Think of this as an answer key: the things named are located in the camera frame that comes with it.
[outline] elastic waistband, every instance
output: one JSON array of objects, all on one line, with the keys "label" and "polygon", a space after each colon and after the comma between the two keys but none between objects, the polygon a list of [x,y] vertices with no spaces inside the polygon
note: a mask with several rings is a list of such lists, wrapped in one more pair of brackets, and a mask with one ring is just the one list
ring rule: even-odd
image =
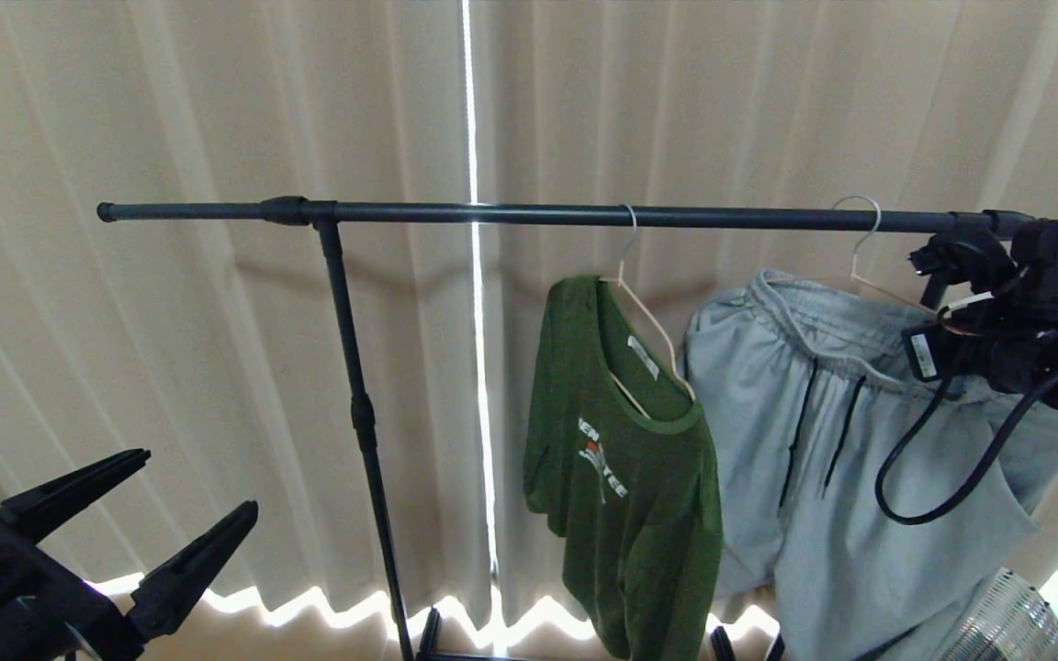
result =
[{"label": "elastic waistband", "polygon": [[[902,393],[908,397],[932,398],[936,383],[923,384],[911,373],[893,375],[878,371],[865,357],[850,352],[823,352],[810,344],[803,327],[845,339],[853,346],[874,351],[877,356],[891,356],[906,361],[906,348],[900,331],[931,322],[922,310],[874,301],[855,294],[826,288],[818,281],[773,281],[789,279],[794,275],[781,271],[763,271],[743,290],[747,305],[756,317],[767,324],[786,343],[818,359],[820,367],[852,380],[864,378],[867,385]],[[950,388],[950,398],[957,403],[973,403],[993,399],[996,392],[979,377],[957,378]]]}]

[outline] clothes hanger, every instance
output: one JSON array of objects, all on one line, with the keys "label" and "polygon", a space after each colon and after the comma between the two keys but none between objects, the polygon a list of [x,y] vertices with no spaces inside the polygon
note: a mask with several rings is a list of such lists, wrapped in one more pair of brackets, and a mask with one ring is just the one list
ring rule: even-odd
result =
[{"label": "clothes hanger", "polygon": [[928,307],[912,302],[904,296],[896,296],[893,292],[890,292],[890,290],[881,288],[879,284],[874,283],[874,281],[867,279],[863,275],[860,275],[860,273],[857,272],[858,263],[860,263],[860,247],[863,246],[864,241],[871,239],[871,237],[873,237],[873,234],[876,234],[876,231],[880,228],[880,218],[882,217],[882,212],[880,209],[880,205],[878,204],[878,202],[876,200],[869,198],[868,196],[844,196],[843,198],[839,198],[839,201],[837,201],[836,204],[832,205],[832,209],[837,208],[837,206],[841,204],[844,204],[844,202],[846,202],[847,200],[855,200],[855,199],[865,200],[867,202],[869,202],[870,205],[873,205],[874,209],[876,209],[876,222],[873,223],[873,228],[869,229],[868,233],[863,235],[863,237],[860,237],[859,240],[856,241],[856,246],[853,247],[852,250],[852,271],[850,271],[847,275],[776,277],[776,279],[771,279],[769,281],[802,281],[802,280],[823,281],[823,280],[838,280],[838,279],[845,279],[849,281],[859,281],[860,284],[864,284],[867,286],[867,288],[876,289],[877,292],[884,294],[884,296],[890,296],[891,298],[893,298],[893,300],[902,305],[907,305],[911,307],[911,309],[922,310],[925,313],[933,314],[933,310],[928,309]]},{"label": "clothes hanger", "polygon": [[[635,217],[635,209],[631,208],[631,205],[624,206],[626,208],[626,213],[631,214],[631,239],[626,242],[626,246],[623,247],[623,254],[620,255],[620,259],[618,259],[618,277],[604,276],[600,277],[599,280],[609,281],[609,283],[618,286],[618,288],[626,293],[626,296],[630,296],[631,300],[635,301],[636,307],[642,310],[643,314],[651,319],[652,325],[654,325],[656,330],[659,331],[659,336],[662,337],[664,339],[664,344],[668,345],[668,357],[671,361],[673,379],[683,386],[686,390],[688,390],[688,394],[690,398],[693,398],[693,401],[696,401],[696,393],[693,391],[693,386],[690,385],[688,381],[682,380],[679,377],[679,373],[676,372],[676,347],[672,346],[672,338],[668,336],[667,331],[664,331],[664,327],[659,325],[659,320],[654,314],[651,313],[651,310],[647,310],[647,306],[643,305],[643,301],[639,300],[638,296],[635,296],[635,292],[631,290],[630,286],[626,284],[626,281],[623,279],[623,268],[626,263],[626,255],[630,254],[631,247],[635,246],[635,239],[638,238],[639,234],[639,220]],[[618,380],[618,377],[615,377],[615,373],[612,373],[612,379],[615,381],[615,385],[618,386],[618,389],[622,390],[622,392],[626,394],[626,399],[635,405],[635,408],[639,409],[639,414],[642,414],[644,417],[650,419],[651,416],[647,415],[647,411],[643,410],[642,406],[639,406],[639,402],[634,397],[631,397],[631,393],[626,390],[626,386],[623,386],[622,381]]]}]

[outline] clothing rack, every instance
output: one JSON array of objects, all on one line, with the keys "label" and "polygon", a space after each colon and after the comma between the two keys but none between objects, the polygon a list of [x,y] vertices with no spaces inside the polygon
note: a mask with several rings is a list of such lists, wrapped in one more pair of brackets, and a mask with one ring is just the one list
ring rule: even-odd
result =
[{"label": "clothing rack", "polygon": [[[756,209],[693,208],[692,206],[634,206],[639,226],[681,226],[681,228],[806,229],[881,233],[936,234],[954,226],[986,226],[1001,239],[1010,239],[1018,226],[1034,220],[1023,213],[984,210],[983,213],[891,213],[852,209]],[[386,490],[379,464],[378,436],[375,433],[373,406],[365,389],[362,360],[358,351],[358,332],[345,279],[342,255],[342,222],[484,222],[495,225],[553,226],[630,226],[630,215],[620,205],[450,205],[450,204],[373,204],[372,202],[315,201],[299,197],[273,198],[247,204],[152,204],[114,205],[101,202],[96,214],[105,222],[118,220],[267,220],[287,226],[314,226],[329,273],[332,301],[338,314],[345,371],[349,378],[350,420],[358,436],[358,446],[365,464],[373,522],[382,547],[386,586],[390,593],[390,614],[399,628],[399,647],[403,661],[516,661],[511,658],[475,657],[436,651],[442,620],[436,609],[430,611],[419,651],[411,643],[407,611],[399,585],[395,562],[390,515],[386,510]],[[944,281],[931,277],[925,288],[923,305],[936,307],[945,291]],[[726,631],[718,627],[711,637],[720,661],[730,660],[732,650]],[[781,640],[773,648],[781,651]]]}]

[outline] shirt neckline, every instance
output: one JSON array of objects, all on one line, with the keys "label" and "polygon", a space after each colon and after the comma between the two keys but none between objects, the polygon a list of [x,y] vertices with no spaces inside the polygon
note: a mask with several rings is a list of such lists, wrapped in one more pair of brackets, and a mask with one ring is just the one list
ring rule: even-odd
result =
[{"label": "shirt neckline", "polygon": [[[616,408],[626,415],[626,417],[631,419],[631,422],[634,422],[636,426],[650,430],[654,433],[654,435],[678,435],[678,433],[686,432],[691,428],[693,424],[696,424],[700,418],[703,418],[703,415],[705,415],[705,410],[703,410],[699,400],[690,401],[688,410],[675,420],[655,420],[644,418],[642,414],[639,414],[639,410],[635,408],[635,405],[633,405],[628,399],[626,399],[622,390],[618,389],[618,385],[615,384],[615,380],[612,377],[609,365],[606,363],[605,352],[603,352],[602,319],[599,314],[599,296],[607,296],[609,298],[609,304],[612,304],[609,306],[612,314],[620,318],[623,326],[630,328],[631,334],[636,336],[638,336],[638,334],[635,333],[635,327],[631,326],[631,322],[623,313],[623,309],[621,309],[620,305],[618,305],[618,300],[613,296],[612,290],[609,290],[609,283],[607,281],[602,281],[600,276],[597,275],[589,276],[588,283],[590,283],[590,286],[588,286],[587,300],[588,304],[590,304],[588,306],[588,310],[590,310],[590,312],[588,313],[587,334],[588,337],[590,337],[595,359],[597,364],[599,364],[601,381],[603,382],[604,388],[609,390],[609,393],[612,393],[612,398],[617,404]],[[644,351],[647,351],[647,355],[651,355],[651,360],[654,360],[656,365],[658,365],[659,371],[663,373],[664,379],[671,381],[673,384],[677,384],[675,378],[672,377],[672,369],[669,369],[668,365],[664,365],[663,363],[660,363],[660,361],[656,360],[656,356],[652,355],[651,351],[646,350],[646,347],[644,347]]]}]

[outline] green t-shirt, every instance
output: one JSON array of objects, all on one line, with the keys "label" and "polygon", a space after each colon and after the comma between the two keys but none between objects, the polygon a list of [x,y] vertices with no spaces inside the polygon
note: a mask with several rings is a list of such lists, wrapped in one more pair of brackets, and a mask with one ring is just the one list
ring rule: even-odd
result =
[{"label": "green t-shirt", "polygon": [[639,344],[609,286],[595,275],[554,284],[526,499],[566,537],[562,580],[613,656],[697,657],[722,549],[716,461],[700,403]]}]

